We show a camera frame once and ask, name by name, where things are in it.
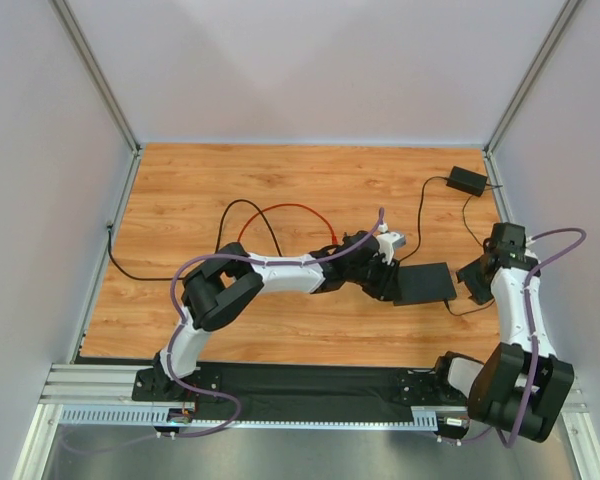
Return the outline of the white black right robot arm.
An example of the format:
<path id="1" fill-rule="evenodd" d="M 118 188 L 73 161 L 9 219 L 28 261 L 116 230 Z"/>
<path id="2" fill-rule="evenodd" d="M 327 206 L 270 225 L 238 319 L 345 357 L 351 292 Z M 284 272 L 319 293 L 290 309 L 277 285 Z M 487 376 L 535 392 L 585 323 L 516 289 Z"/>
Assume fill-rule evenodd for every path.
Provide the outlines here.
<path id="1" fill-rule="evenodd" d="M 486 362 L 447 352 L 436 361 L 436 380 L 466 397 L 470 419 L 543 442 L 551 433 L 574 382 L 574 368 L 557 358 L 539 302 L 539 260 L 529 249 L 493 250 L 461 268 L 478 305 L 493 300 L 500 343 Z"/>

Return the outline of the black network switch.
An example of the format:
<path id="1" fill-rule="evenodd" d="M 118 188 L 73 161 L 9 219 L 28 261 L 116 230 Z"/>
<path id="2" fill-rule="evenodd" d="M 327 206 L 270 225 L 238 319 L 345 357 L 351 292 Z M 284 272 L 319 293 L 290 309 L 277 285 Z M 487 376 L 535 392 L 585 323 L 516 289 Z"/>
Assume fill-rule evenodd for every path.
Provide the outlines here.
<path id="1" fill-rule="evenodd" d="M 445 262 L 401 266 L 397 273 L 398 295 L 394 306 L 455 300 L 457 293 Z"/>

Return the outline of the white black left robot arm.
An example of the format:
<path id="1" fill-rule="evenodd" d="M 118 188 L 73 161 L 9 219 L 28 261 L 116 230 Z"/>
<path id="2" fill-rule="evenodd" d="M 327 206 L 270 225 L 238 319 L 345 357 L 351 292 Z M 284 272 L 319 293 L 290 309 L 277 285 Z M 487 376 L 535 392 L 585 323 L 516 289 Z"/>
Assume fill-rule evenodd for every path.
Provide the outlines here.
<path id="1" fill-rule="evenodd" d="M 351 283 L 374 299 L 396 300 L 399 262 L 394 255 L 404 245 L 403 234 L 382 229 L 377 235 L 346 235 L 341 244 L 296 257 L 262 256 L 233 242 L 189 261 L 171 280 L 169 296 L 179 322 L 154 357 L 147 389 L 168 400 L 182 399 L 183 379 L 194 373 L 211 334 L 235 321 L 260 295 L 323 294 Z"/>

